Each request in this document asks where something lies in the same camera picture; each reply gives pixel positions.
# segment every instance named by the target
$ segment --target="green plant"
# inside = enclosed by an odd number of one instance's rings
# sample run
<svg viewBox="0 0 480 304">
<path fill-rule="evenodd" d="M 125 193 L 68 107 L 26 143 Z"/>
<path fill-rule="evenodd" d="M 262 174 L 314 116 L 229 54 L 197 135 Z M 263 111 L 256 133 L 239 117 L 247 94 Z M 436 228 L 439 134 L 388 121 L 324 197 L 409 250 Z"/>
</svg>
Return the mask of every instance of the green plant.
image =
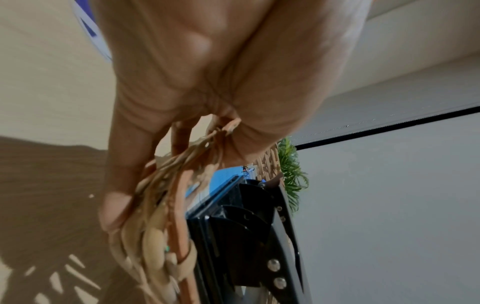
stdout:
<svg viewBox="0 0 480 304">
<path fill-rule="evenodd" d="M 297 149 L 290 139 L 284 138 L 278 142 L 278 157 L 281 171 L 284 174 L 288 203 L 292 212 L 296 212 L 300 203 L 299 191 L 308 188 L 309 179 L 300 168 Z"/>
</svg>

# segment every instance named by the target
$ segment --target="metal rivet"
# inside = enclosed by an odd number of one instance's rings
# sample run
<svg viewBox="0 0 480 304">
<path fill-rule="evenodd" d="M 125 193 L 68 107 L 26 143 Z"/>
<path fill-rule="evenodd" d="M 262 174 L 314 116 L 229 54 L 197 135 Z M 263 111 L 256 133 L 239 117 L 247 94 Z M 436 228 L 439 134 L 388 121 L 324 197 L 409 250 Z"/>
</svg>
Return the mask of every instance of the metal rivet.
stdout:
<svg viewBox="0 0 480 304">
<path fill-rule="evenodd" d="M 266 266 L 273 272 L 280 270 L 280 262 L 276 258 L 269 260 Z"/>
<path fill-rule="evenodd" d="M 283 277 L 276 277 L 273 280 L 273 284 L 278 289 L 285 289 L 287 287 L 287 281 Z"/>
</svg>

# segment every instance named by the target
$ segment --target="blue sign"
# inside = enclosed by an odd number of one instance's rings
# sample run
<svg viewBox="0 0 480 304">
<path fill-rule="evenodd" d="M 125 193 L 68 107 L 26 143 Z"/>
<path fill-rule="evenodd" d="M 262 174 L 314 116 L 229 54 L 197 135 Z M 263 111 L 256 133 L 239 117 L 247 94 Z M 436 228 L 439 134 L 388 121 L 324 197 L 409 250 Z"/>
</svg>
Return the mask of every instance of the blue sign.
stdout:
<svg viewBox="0 0 480 304">
<path fill-rule="evenodd" d="M 103 57 L 111 62 L 112 54 L 105 42 L 100 29 L 95 23 L 95 17 L 92 13 L 88 0 L 70 0 L 73 7 L 73 13 L 75 14 L 80 26 L 85 31 L 86 35 L 93 43 L 93 45 L 100 51 Z"/>
</svg>

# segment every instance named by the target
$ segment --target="black trim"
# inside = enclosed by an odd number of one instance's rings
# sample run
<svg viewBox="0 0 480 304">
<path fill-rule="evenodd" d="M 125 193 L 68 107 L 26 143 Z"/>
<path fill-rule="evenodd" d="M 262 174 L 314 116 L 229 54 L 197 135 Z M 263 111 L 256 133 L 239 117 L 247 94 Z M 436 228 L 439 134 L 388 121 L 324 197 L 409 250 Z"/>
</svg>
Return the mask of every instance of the black trim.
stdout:
<svg viewBox="0 0 480 304">
<path fill-rule="evenodd" d="M 450 119 L 450 118 L 475 114 L 475 113 L 479 113 L 479 112 L 480 112 L 480 106 L 477 106 L 477 107 L 468 108 L 468 109 L 464 109 L 464 110 L 459 110 L 459 111 L 449 112 L 449 113 L 445 113 L 445 114 L 439 114 L 439 115 L 435 115 L 435 116 L 430 116 L 430 117 L 420 118 L 420 119 L 416 119 L 416 120 L 406 121 L 406 122 L 402 122 L 402 123 L 395 124 L 395 125 L 384 126 L 384 127 L 379 127 L 379 128 L 375 128 L 375 129 L 360 131 L 360 132 L 356 132 L 356 133 L 340 135 L 340 136 L 337 136 L 337 137 L 322 139 L 322 140 L 318 140 L 318 141 L 314 141 L 314 142 L 310 142 L 310 143 L 306 143 L 306 144 L 300 144 L 300 145 L 297 145 L 295 147 L 296 147 L 297 150 L 314 148 L 314 147 L 334 144 L 334 143 L 345 141 L 345 140 L 350 140 L 350 139 L 360 138 L 360 137 L 364 137 L 364 136 L 380 134 L 380 133 L 399 130 L 399 129 L 403 129 L 403 128 L 409 128 L 409 127 L 413 127 L 413 126 L 417 126 L 417 125 L 423 125 L 423 124 L 427 124 L 427 123 L 431 123 L 431 122 L 435 122 L 435 121 L 439 121 L 439 120 Z"/>
</svg>

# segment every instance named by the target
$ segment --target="hand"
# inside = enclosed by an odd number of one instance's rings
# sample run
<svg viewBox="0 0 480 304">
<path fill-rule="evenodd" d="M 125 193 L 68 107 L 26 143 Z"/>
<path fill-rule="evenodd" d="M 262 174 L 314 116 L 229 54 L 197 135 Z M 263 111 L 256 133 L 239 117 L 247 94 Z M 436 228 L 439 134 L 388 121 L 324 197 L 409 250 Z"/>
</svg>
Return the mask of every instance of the hand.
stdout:
<svg viewBox="0 0 480 304">
<path fill-rule="evenodd" d="M 223 167 L 297 129 L 338 78 L 371 0 L 93 0 L 116 98 L 100 222 L 121 226 L 145 165 L 172 128 L 173 155 L 201 116 L 240 117 Z"/>
</svg>

